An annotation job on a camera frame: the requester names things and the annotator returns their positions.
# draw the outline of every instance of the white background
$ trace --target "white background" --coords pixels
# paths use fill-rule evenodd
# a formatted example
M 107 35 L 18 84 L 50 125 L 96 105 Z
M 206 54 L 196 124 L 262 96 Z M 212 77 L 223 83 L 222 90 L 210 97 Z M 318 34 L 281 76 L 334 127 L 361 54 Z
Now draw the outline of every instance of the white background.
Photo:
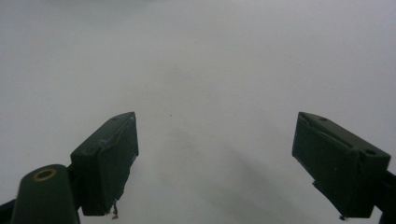
M 395 87 L 393 0 L 3 0 L 0 203 L 135 111 L 120 219 L 83 224 L 342 223 L 291 156 L 297 113 L 395 157 Z

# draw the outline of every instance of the round hole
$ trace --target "round hole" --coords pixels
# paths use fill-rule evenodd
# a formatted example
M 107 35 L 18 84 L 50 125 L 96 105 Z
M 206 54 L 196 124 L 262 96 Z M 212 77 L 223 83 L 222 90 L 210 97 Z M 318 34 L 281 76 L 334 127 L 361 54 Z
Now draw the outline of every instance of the round hole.
M 370 149 L 365 150 L 365 152 L 366 152 L 367 154 L 369 154 L 369 155 L 372 155 L 372 156 L 375 155 L 375 152 L 372 151 L 372 150 L 370 150 Z
M 48 180 L 53 178 L 56 175 L 56 170 L 54 168 L 47 168 L 44 170 L 40 170 L 39 172 L 33 175 L 33 180 L 35 182 L 40 182 L 44 180 Z

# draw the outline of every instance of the dark green plastic part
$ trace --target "dark green plastic part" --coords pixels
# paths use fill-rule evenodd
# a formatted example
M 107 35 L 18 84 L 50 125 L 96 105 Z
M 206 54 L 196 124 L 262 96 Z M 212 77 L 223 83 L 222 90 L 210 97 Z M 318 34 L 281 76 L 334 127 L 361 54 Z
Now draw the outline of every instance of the dark green plastic part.
M 108 214 L 119 200 L 138 155 L 134 112 L 109 119 L 71 154 L 73 177 L 82 183 L 85 216 Z
M 300 112 L 292 155 L 343 217 L 369 217 L 390 155 L 329 119 Z
M 21 180 L 11 223 L 79 223 L 66 167 L 45 166 Z

